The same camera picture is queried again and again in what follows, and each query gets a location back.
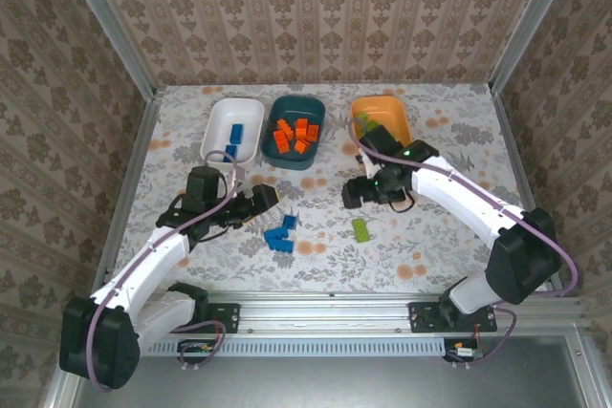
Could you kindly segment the aluminium frame rail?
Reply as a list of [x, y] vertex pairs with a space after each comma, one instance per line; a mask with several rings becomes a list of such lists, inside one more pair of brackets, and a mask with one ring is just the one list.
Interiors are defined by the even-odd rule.
[[[522, 160], [520, 158], [516, 141], [514, 140], [514, 134], [508, 119], [508, 115], [501, 100], [501, 96], [494, 90], [491, 90], [491, 93], [492, 104], [499, 122], [500, 132], [505, 142], [505, 147], [508, 153], [511, 168], [513, 170], [516, 189], [520, 197], [522, 208], [526, 211], [531, 211], [536, 208], [536, 202], [529, 185]], [[542, 248], [545, 254], [552, 254], [559, 261], [559, 266], [557, 269], [544, 282], [545, 290], [537, 290], [534, 292], [534, 295], [542, 298], [562, 297], [563, 285], [559, 279], [558, 271], [563, 266], [563, 257], [559, 255], [553, 247], [550, 247], [545, 241], [542, 241], [532, 231], [529, 231], [524, 227], [522, 227], [522, 229], [525, 234], [529, 234], [530, 243], [535, 242], [536, 248]]]
[[140, 181], [146, 153], [157, 124], [161, 102], [164, 98], [164, 88], [146, 102], [142, 114], [142, 121], [133, 145], [129, 163], [127, 165], [121, 186], [118, 203], [109, 227], [92, 291], [96, 291], [112, 273], [113, 266], [120, 252], [121, 241], [126, 229], [134, 197]]

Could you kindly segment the grey metal sheet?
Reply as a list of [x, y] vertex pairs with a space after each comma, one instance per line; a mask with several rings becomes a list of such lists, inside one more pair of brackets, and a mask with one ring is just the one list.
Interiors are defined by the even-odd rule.
[[76, 408], [586, 408], [559, 338], [511, 338], [467, 369], [439, 357], [225, 357], [197, 371], [148, 357]]

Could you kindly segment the small circuit board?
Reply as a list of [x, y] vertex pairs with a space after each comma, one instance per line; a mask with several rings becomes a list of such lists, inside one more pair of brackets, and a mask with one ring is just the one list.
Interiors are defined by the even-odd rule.
[[444, 342], [444, 359], [451, 363], [471, 363], [484, 356], [482, 348], [476, 339], [454, 340]]
[[177, 344], [178, 354], [210, 354], [217, 345], [217, 340], [209, 339], [185, 339]]

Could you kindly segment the orange plastic container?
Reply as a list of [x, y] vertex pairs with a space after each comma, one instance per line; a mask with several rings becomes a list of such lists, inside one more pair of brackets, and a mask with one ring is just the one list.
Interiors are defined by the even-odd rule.
[[389, 95], [358, 97], [351, 105], [351, 117], [383, 125], [393, 138], [404, 146], [413, 141], [404, 105], [396, 97]]

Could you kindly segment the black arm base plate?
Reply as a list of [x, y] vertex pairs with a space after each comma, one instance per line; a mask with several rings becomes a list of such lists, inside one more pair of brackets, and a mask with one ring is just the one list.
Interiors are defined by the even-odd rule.
[[408, 305], [410, 329], [413, 333], [484, 333], [497, 331], [492, 307], [483, 307], [466, 314], [452, 305], [438, 302], [415, 302]]
[[226, 333], [237, 333], [240, 322], [241, 306], [238, 303], [208, 304], [206, 320], [215, 320], [225, 325]]

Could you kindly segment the white plastic container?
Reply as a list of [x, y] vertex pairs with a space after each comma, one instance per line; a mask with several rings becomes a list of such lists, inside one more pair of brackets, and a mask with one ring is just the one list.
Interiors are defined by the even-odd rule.
[[227, 97], [216, 102], [211, 109], [200, 148], [202, 160], [208, 155], [208, 163], [212, 167], [229, 171], [230, 161], [223, 155], [212, 154], [212, 151], [225, 152], [226, 146], [231, 144], [231, 126], [241, 123], [244, 125], [244, 134], [242, 143], [236, 145], [237, 154], [234, 159], [238, 166], [252, 169], [258, 155], [264, 115], [264, 105], [253, 98]]

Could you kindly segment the aluminium frame bar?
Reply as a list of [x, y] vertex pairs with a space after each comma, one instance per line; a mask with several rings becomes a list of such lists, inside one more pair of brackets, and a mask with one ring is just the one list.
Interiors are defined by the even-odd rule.
[[43, 408], [73, 408], [80, 378], [58, 370], [51, 380]]
[[612, 408], [612, 387], [594, 339], [575, 330], [565, 336], [579, 389], [587, 408]]

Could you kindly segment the teal plastic container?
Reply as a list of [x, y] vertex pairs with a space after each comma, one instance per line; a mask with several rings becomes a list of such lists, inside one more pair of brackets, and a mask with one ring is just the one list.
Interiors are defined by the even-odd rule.
[[[315, 97], [306, 96], [282, 96], [272, 105], [268, 120], [264, 123], [263, 139], [260, 150], [267, 163], [276, 168], [303, 171], [311, 167], [323, 137], [323, 122], [326, 115], [324, 104]], [[286, 154], [279, 154], [273, 139], [273, 132], [279, 130], [277, 121], [284, 118], [295, 133], [295, 122], [298, 118], [306, 118], [310, 124], [319, 126], [319, 137], [317, 142], [311, 142], [310, 149], [300, 155], [294, 150], [295, 136], [290, 140], [291, 149]]]

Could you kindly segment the floral tablecloth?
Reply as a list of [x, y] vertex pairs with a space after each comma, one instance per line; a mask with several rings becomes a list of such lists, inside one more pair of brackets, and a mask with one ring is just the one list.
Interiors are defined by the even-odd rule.
[[[286, 171], [258, 160], [245, 187], [265, 183], [280, 201], [241, 229], [197, 246], [166, 277], [207, 290], [431, 292], [483, 270], [489, 253], [463, 223], [435, 202], [365, 204], [344, 208], [343, 184], [361, 169], [346, 129], [358, 97], [399, 99], [410, 133], [434, 146], [466, 177], [510, 204], [520, 204], [492, 94], [477, 84], [290, 84], [175, 86], [164, 91], [157, 124], [121, 241], [122, 268], [149, 238], [156, 220], [201, 162], [200, 148], [213, 105], [248, 97], [265, 107], [285, 95], [311, 96], [325, 106], [323, 137], [313, 165]], [[297, 217], [286, 238], [292, 254], [273, 251], [264, 232]], [[364, 219], [370, 241], [358, 244], [352, 221]]]

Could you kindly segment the aluminium frame post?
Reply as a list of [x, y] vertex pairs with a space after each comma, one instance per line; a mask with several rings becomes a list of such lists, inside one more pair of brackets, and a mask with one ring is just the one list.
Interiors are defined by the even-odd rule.
[[151, 102], [157, 90], [157, 84], [146, 70], [133, 40], [128, 36], [120, 16], [111, 5], [110, 0], [85, 0], [103, 31], [109, 38], [114, 50], [120, 57], [126, 71], [141, 93], [146, 103]]
[[500, 94], [520, 58], [534, 38], [554, 0], [529, 0], [489, 80], [493, 94]]

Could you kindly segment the wide aluminium mounting rail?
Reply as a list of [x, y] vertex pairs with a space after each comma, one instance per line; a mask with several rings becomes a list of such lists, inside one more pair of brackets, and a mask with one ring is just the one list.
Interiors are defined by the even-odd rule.
[[[411, 334], [409, 307], [434, 302], [436, 294], [211, 291], [212, 303], [240, 306], [240, 337], [390, 337]], [[589, 321], [577, 298], [532, 296], [521, 304], [501, 304], [494, 309], [502, 335], [512, 318], [512, 336], [585, 334]]]

